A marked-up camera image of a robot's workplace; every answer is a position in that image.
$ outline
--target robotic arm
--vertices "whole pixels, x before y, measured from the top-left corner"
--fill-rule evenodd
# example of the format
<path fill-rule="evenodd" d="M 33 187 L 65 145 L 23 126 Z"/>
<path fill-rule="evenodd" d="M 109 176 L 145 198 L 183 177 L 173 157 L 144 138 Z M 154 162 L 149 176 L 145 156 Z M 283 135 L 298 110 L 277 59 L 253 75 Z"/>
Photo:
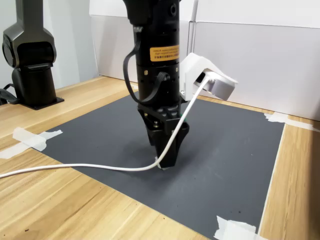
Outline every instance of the robotic arm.
<path fill-rule="evenodd" d="M 0 105 L 20 103 L 38 110 L 62 102 L 56 97 L 51 67 L 56 60 L 54 37 L 44 28 L 43 0 L 15 0 L 16 23 L 3 32 L 2 51 L 14 68 L 16 93 L 0 89 Z"/>
<path fill-rule="evenodd" d="M 149 142 L 157 157 L 166 147 L 181 118 L 181 104 L 190 101 L 193 84 L 205 76 L 210 81 L 205 90 L 228 99 L 237 82 L 218 72 L 218 68 L 194 53 L 179 66 L 179 0 L 123 0 L 133 25 L 135 45 L 123 62 L 126 86 L 137 102 Z M 139 99 L 132 91 L 128 76 L 129 59 L 135 55 Z M 162 169 L 176 164 L 179 148 L 189 132 L 184 122 L 169 151 L 160 162 Z"/>

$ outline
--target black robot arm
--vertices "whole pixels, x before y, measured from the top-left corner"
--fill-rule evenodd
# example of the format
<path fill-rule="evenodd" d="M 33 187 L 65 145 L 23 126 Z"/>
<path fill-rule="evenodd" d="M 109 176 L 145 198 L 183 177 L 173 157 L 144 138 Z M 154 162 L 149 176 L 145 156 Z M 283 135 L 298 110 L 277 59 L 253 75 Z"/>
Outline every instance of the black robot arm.
<path fill-rule="evenodd" d="M 135 45 L 123 62 L 125 83 L 145 123 L 149 142 L 159 157 L 181 117 L 179 93 L 179 0 L 124 0 L 133 25 Z M 128 75 L 130 57 L 136 58 L 139 99 Z M 189 132 L 184 122 L 162 169 L 176 164 L 180 145 Z"/>
<path fill-rule="evenodd" d="M 16 23 L 3 32 L 2 51 L 14 68 L 17 98 L 2 89 L 0 104 L 20 103 L 35 110 L 62 102 L 56 97 L 51 67 L 56 60 L 54 37 L 44 28 L 43 0 L 15 0 Z"/>

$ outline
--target white wall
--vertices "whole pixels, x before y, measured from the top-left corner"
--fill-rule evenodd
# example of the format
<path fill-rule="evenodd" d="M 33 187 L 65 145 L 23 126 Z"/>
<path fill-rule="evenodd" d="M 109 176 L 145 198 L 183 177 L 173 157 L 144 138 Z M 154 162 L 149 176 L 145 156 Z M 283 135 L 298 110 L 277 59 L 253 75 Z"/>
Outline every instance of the white wall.
<path fill-rule="evenodd" d="M 239 84 L 229 101 L 320 120 L 320 1 L 199 0 L 195 54 Z"/>
<path fill-rule="evenodd" d="M 319 0 L 199 0 L 197 22 L 320 28 Z"/>
<path fill-rule="evenodd" d="M 10 27 L 12 24 L 16 22 L 16 2 L 14 0 L 1 0 L 0 3 L 0 39 L 2 45 L 2 34 L 3 31 Z M 5 85 L 12 83 L 11 74 L 12 67 L 10 67 L 5 57 L 2 53 L 0 53 L 0 88 L 3 88 Z"/>
<path fill-rule="evenodd" d="M 43 0 L 44 27 L 52 33 L 57 51 L 52 68 L 56 89 L 98 76 L 89 2 L 90 0 Z M 15 22 L 15 1 L 1 0 L 1 35 Z M 1 53 L 0 88 L 12 83 L 12 71 L 13 69 L 6 63 Z"/>

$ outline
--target black cable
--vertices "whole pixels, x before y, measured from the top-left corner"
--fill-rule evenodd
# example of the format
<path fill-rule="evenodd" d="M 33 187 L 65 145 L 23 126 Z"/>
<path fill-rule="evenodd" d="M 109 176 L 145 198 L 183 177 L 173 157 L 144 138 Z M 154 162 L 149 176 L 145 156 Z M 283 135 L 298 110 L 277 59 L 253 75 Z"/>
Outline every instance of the black cable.
<path fill-rule="evenodd" d="M 7 104 L 7 102 L 10 104 L 19 103 L 19 99 L 16 98 L 11 92 L 7 91 L 9 87 L 14 88 L 14 85 L 12 83 L 9 83 L 3 89 L 0 88 L 0 105 Z"/>
<path fill-rule="evenodd" d="M 124 75 L 124 82 L 125 82 L 126 88 L 128 89 L 131 97 L 133 98 L 133 100 L 135 102 L 140 104 L 141 101 L 136 97 L 134 91 L 132 90 L 131 84 L 130 84 L 129 74 L 128 74 L 128 64 L 129 64 L 130 58 L 132 56 L 136 55 L 140 49 L 142 27 L 134 27 L 133 30 L 135 33 L 135 43 L 134 43 L 134 47 L 133 47 L 132 51 L 125 57 L 125 59 L 123 61 L 123 75 Z"/>
<path fill-rule="evenodd" d="M 150 105 L 152 104 L 155 99 L 156 99 L 156 95 L 159 91 L 159 87 L 161 85 L 161 83 L 163 81 L 169 80 L 170 76 L 169 74 L 167 74 L 166 72 L 160 72 L 157 76 L 157 81 L 155 81 L 155 86 L 152 90 L 152 92 L 150 93 L 150 95 L 148 97 L 146 97 L 144 100 L 139 100 L 137 99 L 134 91 L 132 90 L 131 84 L 130 84 L 130 80 L 129 80 L 129 74 L 128 74 L 128 64 L 129 64 L 129 60 L 132 56 L 136 55 L 140 49 L 140 45 L 141 45 L 141 31 L 142 31 L 143 27 L 141 26 L 137 26 L 133 28 L 133 31 L 135 33 L 135 43 L 134 43 L 134 48 L 132 49 L 132 51 L 125 57 L 124 61 L 123 61 L 123 75 L 124 75 L 124 82 L 125 85 L 131 95 L 131 97 L 133 98 L 133 100 L 135 102 L 137 102 L 138 104 L 141 105 Z"/>

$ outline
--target white bracket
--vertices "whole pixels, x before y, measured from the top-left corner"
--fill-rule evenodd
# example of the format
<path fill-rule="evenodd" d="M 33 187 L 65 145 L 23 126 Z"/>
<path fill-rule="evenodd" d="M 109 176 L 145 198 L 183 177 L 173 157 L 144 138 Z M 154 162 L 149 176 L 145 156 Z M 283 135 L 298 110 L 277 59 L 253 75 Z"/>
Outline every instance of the white bracket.
<path fill-rule="evenodd" d="M 225 75 L 210 60 L 190 53 L 180 64 L 180 96 L 185 101 L 190 101 L 193 97 L 193 85 L 199 87 L 204 78 L 210 78 L 210 80 L 203 90 L 222 100 L 230 97 L 238 83 Z"/>

